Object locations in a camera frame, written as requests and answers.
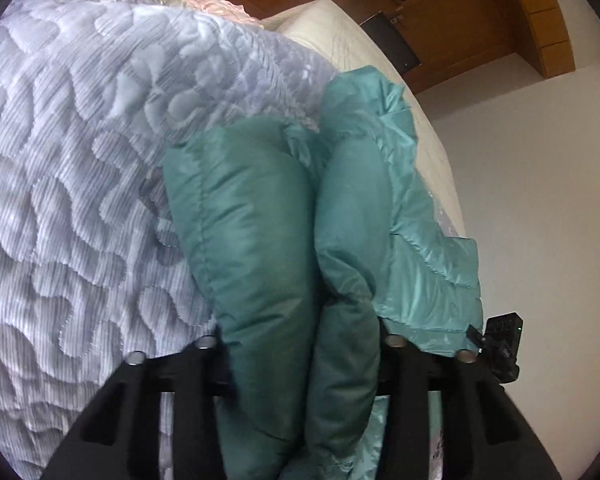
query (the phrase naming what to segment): light teal puffer jacket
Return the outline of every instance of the light teal puffer jacket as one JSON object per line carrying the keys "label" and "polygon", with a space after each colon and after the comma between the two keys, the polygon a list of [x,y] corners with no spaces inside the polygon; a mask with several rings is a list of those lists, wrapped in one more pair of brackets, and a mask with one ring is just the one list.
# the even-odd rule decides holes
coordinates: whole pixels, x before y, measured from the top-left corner
{"label": "light teal puffer jacket", "polygon": [[319,127],[243,120],[164,160],[234,368],[238,397],[218,406],[230,480],[373,478],[386,411],[376,316],[445,355],[482,326],[475,243],[434,220],[402,88],[371,67],[341,74]]}

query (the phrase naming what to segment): wooden shelf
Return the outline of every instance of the wooden shelf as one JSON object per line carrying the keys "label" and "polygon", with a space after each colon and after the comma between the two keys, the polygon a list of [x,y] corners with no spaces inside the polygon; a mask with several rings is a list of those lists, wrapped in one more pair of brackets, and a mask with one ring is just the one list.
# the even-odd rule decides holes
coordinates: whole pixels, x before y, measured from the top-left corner
{"label": "wooden shelf", "polygon": [[358,22],[379,11],[400,18],[422,62],[404,74],[415,93],[514,52],[544,77],[574,70],[557,0],[354,0],[345,10]]}

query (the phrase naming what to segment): bedspread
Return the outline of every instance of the bedspread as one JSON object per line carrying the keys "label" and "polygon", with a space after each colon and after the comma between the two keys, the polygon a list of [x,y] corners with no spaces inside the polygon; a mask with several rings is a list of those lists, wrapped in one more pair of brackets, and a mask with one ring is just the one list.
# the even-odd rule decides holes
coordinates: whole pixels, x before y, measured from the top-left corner
{"label": "bedspread", "polygon": [[0,450],[24,480],[125,353],[213,329],[164,147],[256,114],[315,125],[336,74],[277,34],[153,2],[13,0],[0,20]]}

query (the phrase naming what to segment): white quilted blanket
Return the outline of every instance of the white quilted blanket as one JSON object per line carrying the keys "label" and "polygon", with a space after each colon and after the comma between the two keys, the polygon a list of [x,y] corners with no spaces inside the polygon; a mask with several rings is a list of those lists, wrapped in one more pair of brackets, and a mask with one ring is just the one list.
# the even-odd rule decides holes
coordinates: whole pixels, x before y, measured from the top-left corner
{"label": "white quilted blanket", "polygon": [[310,124],[336,73],[280,35],[152,3],[14,0],[0,20],[0,450],[25,480],[125,353],[213,327],[164,145],[255,114]]}

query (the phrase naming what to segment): white wall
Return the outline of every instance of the white wall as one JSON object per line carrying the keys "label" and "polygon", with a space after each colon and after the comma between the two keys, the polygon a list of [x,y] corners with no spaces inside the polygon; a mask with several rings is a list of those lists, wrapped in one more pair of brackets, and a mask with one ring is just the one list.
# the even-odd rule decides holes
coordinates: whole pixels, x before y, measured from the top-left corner
{"label": "white wall", "polygon": [[600,22],[559,1],[576,72],[540,81],[515,56],[418,98],[478,241],[485,314],[525,321],[507,390],[572,480],[600,450]]}

